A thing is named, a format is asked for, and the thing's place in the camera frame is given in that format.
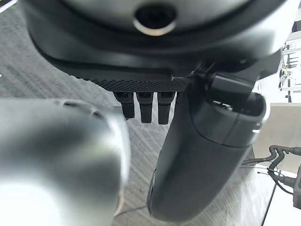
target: black cable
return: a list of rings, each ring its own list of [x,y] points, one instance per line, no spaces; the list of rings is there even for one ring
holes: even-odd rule
[[[293,194],[293,193],[287,191],[284,187],[282,187],[282,186],[279,184],[279,182],[278,182],[277,180],[275,180],[274,178],[272,178],[272,179],[273,179],[273,181],[275,182],[275,184],[276,184],[278,187],[281,188],[282,191],[284,191],[284,192],[286,192],[286,193],[288,193],[288,194]]]
[[[273,162],[274,166],[273,166],[272,164],[270,164],[269,169],[268,169],[268,174],[269,174],[270,177],[273,179],[273,181],[275,182],[275,184],[276,184],[282,191],[284,191],[284,192],[286,192],[286,193],[288,193],[288,194],[293,194],[293,193],[287,191],[284,187],[282,187],[282,186],[279,184],[279,182],[278,182],[278,180],[277,180],[277,178],[278,178],[279,176],[277,176],[277,175],[275,174],[275,172],[274,172],[275,166],[277,166],[277,165],[284,159],[284,157],[285,157],[285,155],[284,155],[284,150],[286,150],[286,149],[283,148],[283,147],[280,147],[279,149],[276,148],[276,151],[277,151],[277,153],[278,153],[278,157],[277,157],[277,158],[274,160],[274,162]]]

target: perforated black panel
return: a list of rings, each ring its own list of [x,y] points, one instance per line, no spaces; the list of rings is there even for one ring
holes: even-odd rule
[[[92,80],[93,83],[112,92],[183,92],[189,80],[176,81],[115,81]]]

